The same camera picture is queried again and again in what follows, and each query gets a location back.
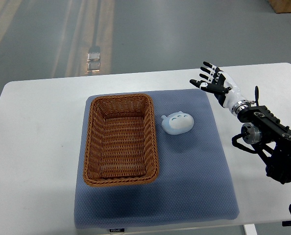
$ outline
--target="cardboard box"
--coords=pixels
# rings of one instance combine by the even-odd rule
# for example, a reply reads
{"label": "cardboard box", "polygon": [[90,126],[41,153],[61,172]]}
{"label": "cardboard box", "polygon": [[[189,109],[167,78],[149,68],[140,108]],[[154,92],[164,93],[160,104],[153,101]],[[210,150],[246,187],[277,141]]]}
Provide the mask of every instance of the cardboard box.
{"label": "cardboard box", "polygon": [[276,13],[291,13],[291,0],[268,0]]}

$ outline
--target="robotic hand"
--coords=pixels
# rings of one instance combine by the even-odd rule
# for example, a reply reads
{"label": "robotic hand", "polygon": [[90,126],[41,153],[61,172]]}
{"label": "robotic hand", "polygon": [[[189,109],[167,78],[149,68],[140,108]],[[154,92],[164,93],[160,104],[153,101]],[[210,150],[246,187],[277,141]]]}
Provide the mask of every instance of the robotic hand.
{"label": "robotic hand", "polygon": [[239,87],[228,73],[208,62],[203,62],[203,64],[207,68],[201,67],[201,70],[206,72],[208,76],[200,73],[200,77],[208,82],[191,79],[191,84],[205,92],[213,93],[219,104],[223,108],[228,108],[235,116],[239,111],[250,106],[250,102],[241,95]]}
{"label": "robotic hand", "polygon": [[[199,89],[213,93],[219,104],[228,108],[230,112],[237,116],[244,125],[241,133],[232,138],[233,146],[258,154],[264,161],[267,176],[279,181],[282,184],[291,182],[291,130],[289,126],[280,124],[280,120],[267,109],[266,106],[259,106],[259,89],[255,89],[255,101],[248,101],[240,92],[235,81],[220,68],[203,62],[206,68],[201,67],[205,74],[200,77],[206,81],[190,80],[190,83]],[[243,140],[252,146],[250,149],[237,142]],[[267,146],[267,143],[275,142],[275,148]],[[291,226],[291,221],[283,222],[283,226]]]}

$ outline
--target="mat label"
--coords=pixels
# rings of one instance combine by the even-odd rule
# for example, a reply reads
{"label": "mat label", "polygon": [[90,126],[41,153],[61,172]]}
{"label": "mat label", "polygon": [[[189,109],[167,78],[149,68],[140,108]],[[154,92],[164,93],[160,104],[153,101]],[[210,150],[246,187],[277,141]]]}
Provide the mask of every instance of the mat label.
{"label": "mat label", "polygon": [[110,233],[124,233],[125,229],[110,229]]}

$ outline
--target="white table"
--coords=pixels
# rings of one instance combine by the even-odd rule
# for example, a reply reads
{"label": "white table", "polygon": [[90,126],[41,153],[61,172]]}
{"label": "white table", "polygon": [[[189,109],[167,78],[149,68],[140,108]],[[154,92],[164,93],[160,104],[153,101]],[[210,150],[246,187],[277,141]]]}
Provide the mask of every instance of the white table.
{"label": "white table", "polygon": [[[249,100],[259,86],[266,105],[291,127],[291,65],[223,67]],[[192,89],[200,69],[16,81],[0,97],[0,234],[78,234],[74,193],[85,101],[95,94]],[[234,148],[242,124],[208,94],[232,175],[235,220],[128,228],[127,232],[291,220],[291,184],[266,177],[258,155]],[[106,234],[107,230],[81,231]]]}

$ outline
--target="black finger segment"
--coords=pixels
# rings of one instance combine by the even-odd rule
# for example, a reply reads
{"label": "black finger segment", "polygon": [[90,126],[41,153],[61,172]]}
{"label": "black finger segment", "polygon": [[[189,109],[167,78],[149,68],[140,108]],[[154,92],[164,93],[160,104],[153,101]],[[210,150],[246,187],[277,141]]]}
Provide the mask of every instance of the black finger segment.
{"label": "black finger segment", "polygon": [[200,73],[199,76],[202,77],[202,78],[204,78],[204,79],[209,79],[209,77],[207,75],[202,74],[202,73]]}
{"label": "black finger segment", "polygon": [[213,65],[211,65],[209,62],[203,61],[203,64],[209,68],[212,68]]}
{"label": "black finger segment", "polygon": [[208,74],[210,74],[210,71],[208,69],[206,69],[205,67],[200,67],[200,69],[204,72],[207,72]]}

